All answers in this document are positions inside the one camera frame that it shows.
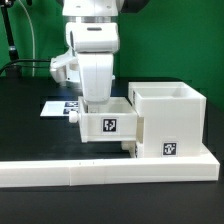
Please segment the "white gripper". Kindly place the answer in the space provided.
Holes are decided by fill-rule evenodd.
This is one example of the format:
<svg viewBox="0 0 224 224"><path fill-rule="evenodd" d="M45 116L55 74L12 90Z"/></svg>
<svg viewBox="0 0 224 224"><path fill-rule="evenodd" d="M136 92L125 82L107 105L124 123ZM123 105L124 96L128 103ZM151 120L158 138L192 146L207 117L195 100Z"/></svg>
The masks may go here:
<svg viewBox="0 0 224 224"><path fill-rule="evenodd" d="M79 75L87 104L104 104L111 94L113 55L79 54Z"/></svg>

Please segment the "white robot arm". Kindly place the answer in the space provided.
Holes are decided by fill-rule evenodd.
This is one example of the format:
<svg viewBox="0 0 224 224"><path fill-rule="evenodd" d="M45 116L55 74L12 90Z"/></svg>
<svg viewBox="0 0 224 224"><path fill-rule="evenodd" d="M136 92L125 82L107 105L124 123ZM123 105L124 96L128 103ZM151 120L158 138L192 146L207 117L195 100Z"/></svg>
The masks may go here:
<svg viewBox="0 0 224 224"><path fill-rule="evenodd" d="M149 1L63 0L66 42L88 104L104 104L111 95L114 54L120 47L116 17L138 13Z"/></svg>

